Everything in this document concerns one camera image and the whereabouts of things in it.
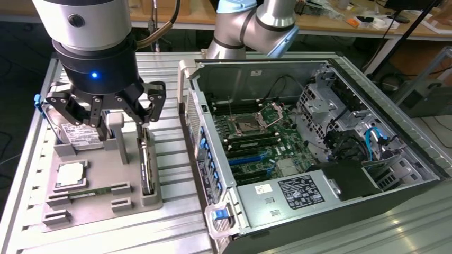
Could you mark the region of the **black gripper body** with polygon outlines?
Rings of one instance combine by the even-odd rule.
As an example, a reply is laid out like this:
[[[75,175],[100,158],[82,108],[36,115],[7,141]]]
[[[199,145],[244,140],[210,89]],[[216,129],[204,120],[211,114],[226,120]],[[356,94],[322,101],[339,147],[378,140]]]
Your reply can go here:
[[[142,78],[136,62],[136,40],[131,34],[114,47],[82,51],[52,41],[66,74],[71,93],[86,103],[96,96],[106,106],[116,105],[116,96],[135,103],[142,96]]]

